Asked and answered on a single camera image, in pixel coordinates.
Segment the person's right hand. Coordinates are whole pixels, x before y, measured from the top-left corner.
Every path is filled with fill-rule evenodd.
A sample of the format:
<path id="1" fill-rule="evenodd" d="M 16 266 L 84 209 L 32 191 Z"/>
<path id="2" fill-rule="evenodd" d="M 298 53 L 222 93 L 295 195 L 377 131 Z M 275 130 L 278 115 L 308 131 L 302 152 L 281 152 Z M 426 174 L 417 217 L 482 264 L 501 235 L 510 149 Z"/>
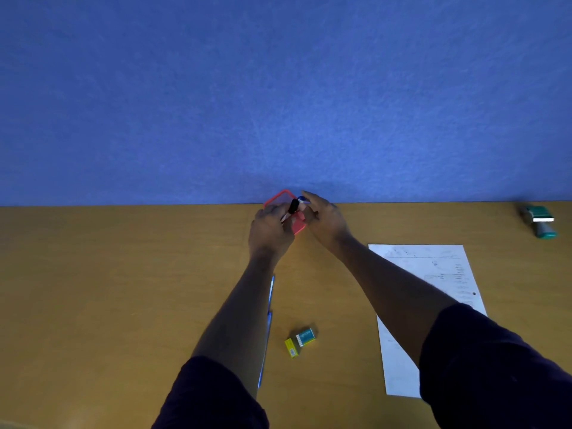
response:
<path id="1" fill-rule="evenodd" d="M 307 197 L 312 209 L 318 212 L 318 223 L 306 224 L 311 233 L 329 252 L 341 259 L 343 246 L 354 239 L 345 218 L 333 203 L 308 191 L 302 195 Z"/>

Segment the person's left hand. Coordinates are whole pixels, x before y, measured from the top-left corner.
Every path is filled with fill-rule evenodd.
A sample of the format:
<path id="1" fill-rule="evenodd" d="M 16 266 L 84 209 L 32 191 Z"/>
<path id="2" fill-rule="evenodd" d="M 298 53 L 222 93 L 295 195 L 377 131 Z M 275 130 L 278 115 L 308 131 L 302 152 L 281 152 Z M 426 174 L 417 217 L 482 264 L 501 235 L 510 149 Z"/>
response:
<path id="1" fill-rule="evenodd" d="M 291 219 L 279 224 L 268 218 L 252 220 L 249 237 L 250 259 L 265 259 L 270 265 L 276 266 L 294 241 Z"/>

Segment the black and white marker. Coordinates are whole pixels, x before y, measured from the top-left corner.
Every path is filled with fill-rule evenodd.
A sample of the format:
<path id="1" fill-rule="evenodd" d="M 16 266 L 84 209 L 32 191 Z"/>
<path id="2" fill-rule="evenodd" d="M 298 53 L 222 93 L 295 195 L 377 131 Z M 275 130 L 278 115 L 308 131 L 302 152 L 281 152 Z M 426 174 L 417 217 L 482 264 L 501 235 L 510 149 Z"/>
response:
<path id="1" fill-rule="evenodd" d="M 281 217 L 280 222 L 285 223 L 290 217 L 296 215 L 296 213 L 298 212 L 298 209 L 299 209 L 299 204 L 300 204 L 300 200 L 298 198 L 294 198 L 290 202 L 290 206 L 289 206 L 287 212 Z"/>

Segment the person's right forearm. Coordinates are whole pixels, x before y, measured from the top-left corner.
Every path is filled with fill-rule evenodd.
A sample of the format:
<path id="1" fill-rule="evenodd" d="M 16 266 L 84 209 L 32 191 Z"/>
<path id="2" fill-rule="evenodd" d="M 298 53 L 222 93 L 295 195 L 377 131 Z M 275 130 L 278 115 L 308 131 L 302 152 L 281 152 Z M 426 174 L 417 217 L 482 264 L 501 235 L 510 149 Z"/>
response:
<path id="1" fill-rule="evenodd" d="M 351 272 L 382 323 L 419 366 L 423 344 L 438 315 L 456 300 L 380 257 L 351 233 L 336 235 L 328 249 Z"/>

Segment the person's left forearm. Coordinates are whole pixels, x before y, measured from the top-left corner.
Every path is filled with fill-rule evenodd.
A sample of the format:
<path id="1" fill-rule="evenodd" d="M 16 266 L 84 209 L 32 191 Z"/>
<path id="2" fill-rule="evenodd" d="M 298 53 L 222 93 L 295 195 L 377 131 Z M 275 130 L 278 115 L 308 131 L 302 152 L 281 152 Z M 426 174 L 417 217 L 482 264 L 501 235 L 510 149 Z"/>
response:
<path id="1" fill-rule="evenodd" d="M 254 399 L 267 347 L 268 299 L 275 266 L 276 259 L 269 251 L 250 258 L 191 355 L 208 358 L 230 370 Z"/>

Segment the red plastic case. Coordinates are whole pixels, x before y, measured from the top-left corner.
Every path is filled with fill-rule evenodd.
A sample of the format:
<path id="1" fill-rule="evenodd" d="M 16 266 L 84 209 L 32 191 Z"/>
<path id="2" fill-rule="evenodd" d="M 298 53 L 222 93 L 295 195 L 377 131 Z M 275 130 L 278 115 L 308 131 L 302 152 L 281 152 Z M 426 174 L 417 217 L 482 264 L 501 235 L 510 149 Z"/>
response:
<path id="1" fill-rule="evenodd" d="M 284 189 L 278 194 L 274 195 L 272 198 L 270 198 L 267 202 L 265 202 L 262 208 L 272 203 L 291 202 L 294 198 L 297 198 L 298 196 L 290 192 L 288 189 Z M 292 222 L 292 231 L 294 235 L 299 234 L 305 228 L 305 220 L 303 214 L 303 209 L 305 208 L 305 206 L 306 204 L 300 203 L 298 212 L 296 213 L 296 215 L 292 216 L 291 222 Z"/>

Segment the blue pen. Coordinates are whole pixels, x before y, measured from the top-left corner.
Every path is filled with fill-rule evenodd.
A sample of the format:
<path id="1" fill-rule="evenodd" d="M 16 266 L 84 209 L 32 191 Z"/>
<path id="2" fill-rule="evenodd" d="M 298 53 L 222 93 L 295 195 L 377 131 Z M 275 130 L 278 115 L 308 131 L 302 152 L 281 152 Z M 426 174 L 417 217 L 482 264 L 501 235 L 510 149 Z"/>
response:
<path id="1" fill-rule="evenodd" d="M 273 275 L 271 278 L 270 288 L 269 288 L 267 329 L 266 329 L 266 336 L 265 336 L 265 342 L 264 342 L 265 346 L 264 346 L 264 353 L 263 353 L 263 357 L 262 357 L 262 365 L 261 365 L 261 370 L 260 370 L 260 375 L 259 375 L 259 381 L 257 384 L 258 389 L 260 389 L 260 387 L 261 387 L 262 378 L 263 378 L 263 374 L 264 374 L 264 366 L 265 366 L 265 360 L 266 360 L 266 355 L 267 355 L 267 350 L 268 350 L 269 335 L 270 335 L 271 324 L 272 324 L 273 313 L 271 310 L 271 302 L 272 302 L 274 284 L 275 284 L 275 276 Z"/>

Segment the white printed paper sheet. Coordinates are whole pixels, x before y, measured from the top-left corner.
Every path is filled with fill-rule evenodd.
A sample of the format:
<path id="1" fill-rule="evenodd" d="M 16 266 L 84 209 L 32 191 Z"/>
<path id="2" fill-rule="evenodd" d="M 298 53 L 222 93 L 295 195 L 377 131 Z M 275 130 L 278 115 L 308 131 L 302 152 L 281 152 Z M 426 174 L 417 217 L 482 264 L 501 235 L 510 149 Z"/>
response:
<path id="1" fill-rule="evenodd" d="M 463 245 L 387 245 L 368 248 L 418 278 L 487 315 Z M 420 398 L 419 370 L 377 318 L 380 351 L 388 396 Z"/>

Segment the person's dark left sleeve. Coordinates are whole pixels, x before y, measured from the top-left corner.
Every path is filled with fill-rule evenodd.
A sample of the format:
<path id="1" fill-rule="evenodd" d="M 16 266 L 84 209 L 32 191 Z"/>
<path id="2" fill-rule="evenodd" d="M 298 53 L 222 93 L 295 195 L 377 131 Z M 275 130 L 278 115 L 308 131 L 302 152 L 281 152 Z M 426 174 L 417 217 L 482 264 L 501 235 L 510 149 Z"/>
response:
<path id="1" fill-rule="evenodd" d="M 180 369 L 151 429 L 269 429 L 269 420 L 234 373 L 195 356 Z"/>

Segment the person's dark sleeve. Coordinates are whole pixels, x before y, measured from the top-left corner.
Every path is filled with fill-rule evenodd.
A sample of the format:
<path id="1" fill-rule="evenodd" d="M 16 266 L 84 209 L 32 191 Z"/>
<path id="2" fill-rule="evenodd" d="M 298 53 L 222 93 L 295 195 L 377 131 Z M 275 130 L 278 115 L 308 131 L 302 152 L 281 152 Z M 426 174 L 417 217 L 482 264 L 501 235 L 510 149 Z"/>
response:
<path id="1" fill-rule="evenodd" d="M 195 356 L 180 369 L 151 429 L 269 429 L 269 420 L 234 373 Z"/>
<path id="2" fill-rule="evenodd" d="M 441 429 L 572 429 L 572 375 L 466 304 L 438 315 L 419 379 Z"/>

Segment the green stapler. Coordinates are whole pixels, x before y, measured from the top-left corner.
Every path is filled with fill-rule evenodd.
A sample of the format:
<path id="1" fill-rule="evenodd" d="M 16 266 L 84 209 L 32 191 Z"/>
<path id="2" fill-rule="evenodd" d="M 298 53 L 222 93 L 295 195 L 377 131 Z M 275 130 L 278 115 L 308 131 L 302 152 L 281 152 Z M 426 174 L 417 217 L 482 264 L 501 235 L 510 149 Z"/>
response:
<path id="1" fill-rule="evenodd" d="M 536 238 L 548 240 L 557 236 L 556 231 L 551 227 L 554 223 L 554 216 L 544 206 L 523 204 L 519 207 L 520 216 L 528 227 L 530 227 Z"/>

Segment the person's dark right sleeve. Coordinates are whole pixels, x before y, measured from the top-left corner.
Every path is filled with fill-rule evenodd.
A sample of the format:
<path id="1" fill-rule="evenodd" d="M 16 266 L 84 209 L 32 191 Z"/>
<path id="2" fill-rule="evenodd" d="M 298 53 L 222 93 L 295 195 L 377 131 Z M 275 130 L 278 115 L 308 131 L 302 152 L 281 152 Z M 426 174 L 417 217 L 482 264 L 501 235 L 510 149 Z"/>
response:
<path id="1" fill-rule="evenodd" d="M 466 304 L 438 315 L 419 379 L 441 429 L 572 429 L 572 375 Z"/>

